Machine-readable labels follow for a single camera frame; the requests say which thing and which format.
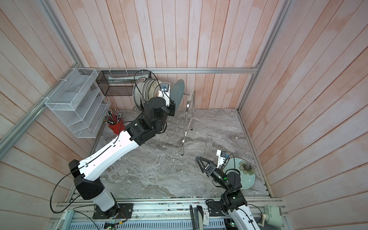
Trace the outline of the grey-green round plate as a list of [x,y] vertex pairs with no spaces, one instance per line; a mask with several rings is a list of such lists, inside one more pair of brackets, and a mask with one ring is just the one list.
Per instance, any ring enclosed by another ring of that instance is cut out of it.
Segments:
[[185,82],[178,80],[170,90],[170,99],[175,103],[175,110],[178,110],[185,92]]

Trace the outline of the cream floral plate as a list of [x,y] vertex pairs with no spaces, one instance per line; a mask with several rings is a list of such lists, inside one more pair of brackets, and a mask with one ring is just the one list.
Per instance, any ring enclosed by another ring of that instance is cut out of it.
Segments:
[[150,100],[153,97],[157,97],[158,96],[158,92],[160,91],[160,85],[161,85],[162,81],[160,80],[154,80],[149,88],[149,92],[148,92],[148,100]]

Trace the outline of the steel two-tier dish rack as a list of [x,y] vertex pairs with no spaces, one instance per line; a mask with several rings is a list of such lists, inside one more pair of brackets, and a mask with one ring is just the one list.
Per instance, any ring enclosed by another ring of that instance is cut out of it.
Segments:
[[163,134],[157,134],[153,139],[159,143],[179,149],[183,156],[185,153],[184,143],[189,131],[193,130],[196,94],[193,90],[190,94],[185,93],[186,106],[179,108],[174,117],[168,117],[168,128]]

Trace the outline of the large orange sunburst plate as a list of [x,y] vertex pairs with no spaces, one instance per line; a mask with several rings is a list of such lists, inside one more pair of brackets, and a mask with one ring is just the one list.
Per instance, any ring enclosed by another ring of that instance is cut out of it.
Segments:
[[152,81],[153,81],[152,78],[148,78],[145,80],[143,84],[142,91],[141,91],[141,98],[143,102],[146,101],[146,94],[147,94],[146,91],[147,91],[148,84],[151,83]]

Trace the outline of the green rim white plate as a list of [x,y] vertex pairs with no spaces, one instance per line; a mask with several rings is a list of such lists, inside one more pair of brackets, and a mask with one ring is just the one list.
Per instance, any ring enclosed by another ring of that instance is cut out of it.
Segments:
[[139,79],[136,80],[135,85],[133,87],[133,101],[134,101],[136,108],[140,111],[142,111],[142,108],[143,108],[143,105],[141,102],[142,88],[146,80],[147,80],[146,77],[140,77]]

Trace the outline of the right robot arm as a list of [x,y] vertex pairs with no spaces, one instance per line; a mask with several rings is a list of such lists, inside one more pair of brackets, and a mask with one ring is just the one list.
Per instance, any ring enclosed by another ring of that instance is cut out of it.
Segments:
[[240,177],[226,175],[213,161],[203,157],[196,157],[195,161],[202,173],[211,177],[220,187],[225,189],[220,199],[221,210],[230,215],[236,227],[239,230],[260,229],[241,192]]

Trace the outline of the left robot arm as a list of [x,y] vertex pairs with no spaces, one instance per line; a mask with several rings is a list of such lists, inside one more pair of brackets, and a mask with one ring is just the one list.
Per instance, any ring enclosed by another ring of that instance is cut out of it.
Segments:
[[151,98],[144,103],[140,115],[120,131],[115,139],[90,157],[69,163],[74,184],[84,200],[93,201],[102,212],[114,216],[118,204],[100,180],[100,175],[112,164],[146,141],[166,130],[167,117],[176,110],[172,99]]

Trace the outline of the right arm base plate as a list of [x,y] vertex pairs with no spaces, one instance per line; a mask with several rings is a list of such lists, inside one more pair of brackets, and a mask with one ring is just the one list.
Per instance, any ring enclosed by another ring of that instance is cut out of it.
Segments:
[[208,206],[209,215],[211,217],[228,216],[227,211],[220,201],[209,199],[206,200],[206,205]]

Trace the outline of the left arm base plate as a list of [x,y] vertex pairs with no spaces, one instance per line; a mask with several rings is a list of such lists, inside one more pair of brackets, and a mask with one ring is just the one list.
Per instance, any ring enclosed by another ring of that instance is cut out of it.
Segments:
[[130,219],[132,216],[133,203],[117,203],[107,211],[102,211],[98,205],[94,207],[93,219]]

